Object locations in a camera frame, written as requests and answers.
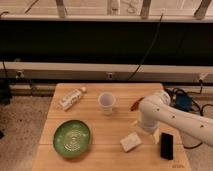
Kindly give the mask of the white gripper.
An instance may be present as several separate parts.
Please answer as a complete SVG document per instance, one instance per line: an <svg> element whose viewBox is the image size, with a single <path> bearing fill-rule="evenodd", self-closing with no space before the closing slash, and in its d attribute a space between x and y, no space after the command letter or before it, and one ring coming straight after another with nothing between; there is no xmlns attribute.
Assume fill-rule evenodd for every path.
<svg viewBox="0 0 213 171"><path fill-rule="evenodd" d="M137 125L144 131L153 134L158 129L159 122L144 114L140 114Z"/></svg>

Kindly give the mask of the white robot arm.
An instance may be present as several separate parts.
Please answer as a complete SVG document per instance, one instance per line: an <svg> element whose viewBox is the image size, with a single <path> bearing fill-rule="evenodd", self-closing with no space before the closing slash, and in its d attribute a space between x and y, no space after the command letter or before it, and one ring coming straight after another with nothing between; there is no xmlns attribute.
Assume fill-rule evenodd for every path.
<svg viewBox="0 0 213 171"><path fill-rule="evenodd" d="M139 102L138 125L154 133L163 122L213 147L213 119L175 109L170 103L169 94L163 90L144 97Z"/></svg>

